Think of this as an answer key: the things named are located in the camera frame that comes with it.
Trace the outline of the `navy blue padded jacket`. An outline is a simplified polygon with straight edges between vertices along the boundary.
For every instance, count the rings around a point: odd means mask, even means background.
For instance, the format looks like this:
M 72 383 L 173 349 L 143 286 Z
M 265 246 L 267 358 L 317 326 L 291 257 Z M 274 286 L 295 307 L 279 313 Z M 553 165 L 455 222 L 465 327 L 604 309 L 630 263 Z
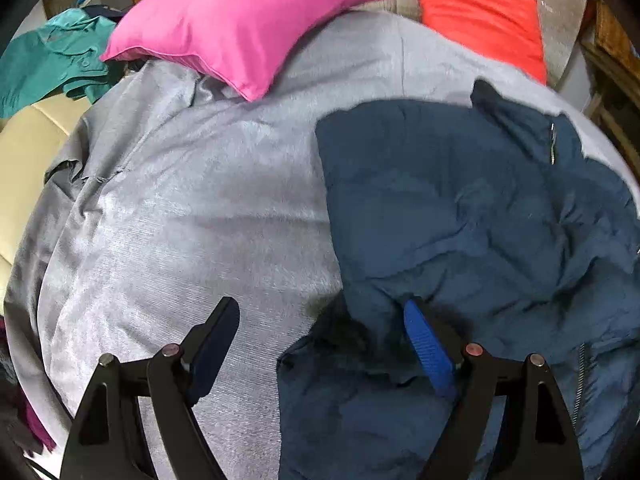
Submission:
M 565 115 L 478 80 L 469 106 L 373 101 L 318 121 L 343 287 L 277 365 L 283 479 L 413 479 L 451 411 L 411 296 L 466 341 L 541 353 L 589 479 L 639 411 L 639 219 Z

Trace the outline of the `grey bed sheet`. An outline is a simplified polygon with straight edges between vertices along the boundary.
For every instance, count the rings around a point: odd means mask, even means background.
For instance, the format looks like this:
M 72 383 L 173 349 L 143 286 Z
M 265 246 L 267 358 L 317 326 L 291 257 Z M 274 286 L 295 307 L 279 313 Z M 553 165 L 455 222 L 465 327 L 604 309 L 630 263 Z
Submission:
M 639 219 L 638 183 L 584 115 L 395 15 L 329 21 L 254 102 L 151 60 L 90 107 L 44 177 L 4 300 L 15 371 L 61 445 L 62 476 L 283 479 L 278 361 L 343 287 L 318 121 L 373 101 L 469 106 L 478 80 L 570 118 Z M 181 344 L 222 297 L 238 303 L 239 328 L 189 406 Z M 413 479 L 589 479 L 548 360 L 462 341 L 459 393 Z

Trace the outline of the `cream sofa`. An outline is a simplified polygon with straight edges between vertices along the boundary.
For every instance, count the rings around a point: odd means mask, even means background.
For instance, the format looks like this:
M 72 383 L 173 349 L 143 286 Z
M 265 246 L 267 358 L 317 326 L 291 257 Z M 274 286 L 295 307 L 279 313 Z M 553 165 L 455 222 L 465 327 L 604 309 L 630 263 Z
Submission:
M 1 288 L 6 289 L 17 247 L 43 187 L 43 176 L 91 103 L 62 94 L 22 108 L 1 122 Z

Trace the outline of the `teal shirt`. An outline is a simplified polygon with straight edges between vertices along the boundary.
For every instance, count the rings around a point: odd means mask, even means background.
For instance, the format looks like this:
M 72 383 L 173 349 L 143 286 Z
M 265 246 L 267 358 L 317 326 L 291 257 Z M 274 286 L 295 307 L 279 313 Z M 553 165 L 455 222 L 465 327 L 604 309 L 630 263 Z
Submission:
M 10 118 L 50 94 L 96 102 L 124 76 L 125 64 L 101 60 L 115 23 L 68 9 L 13 39 L 1 57 L 1 116 Z

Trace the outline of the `pink pillow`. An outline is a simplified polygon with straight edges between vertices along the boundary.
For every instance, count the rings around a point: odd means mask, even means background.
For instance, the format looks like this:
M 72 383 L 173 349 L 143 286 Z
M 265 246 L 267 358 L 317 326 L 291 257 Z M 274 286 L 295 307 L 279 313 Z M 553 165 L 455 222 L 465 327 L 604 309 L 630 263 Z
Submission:
M 102 61 L 160 58 L 261 99 L 306 32 L 378 0 L 141 0 L 116 25 Z

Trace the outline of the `orange red pillow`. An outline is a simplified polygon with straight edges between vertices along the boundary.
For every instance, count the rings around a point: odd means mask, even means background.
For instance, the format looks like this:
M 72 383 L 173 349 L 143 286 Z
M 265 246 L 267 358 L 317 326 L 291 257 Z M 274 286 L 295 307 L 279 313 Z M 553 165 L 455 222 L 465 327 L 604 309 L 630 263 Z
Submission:
M 422 23 L 485 58 L 547 82 L 537 0 L 419 0 Z

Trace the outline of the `wooden table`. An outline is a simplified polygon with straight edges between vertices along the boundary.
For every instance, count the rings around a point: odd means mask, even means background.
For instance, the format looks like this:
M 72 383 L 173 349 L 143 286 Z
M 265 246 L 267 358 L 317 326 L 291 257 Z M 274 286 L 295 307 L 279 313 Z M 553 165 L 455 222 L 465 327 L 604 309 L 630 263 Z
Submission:
M 639 171 L 639 52 L 602 0 L 587 0 L 578 36 L 591 100 L 585 114 Z

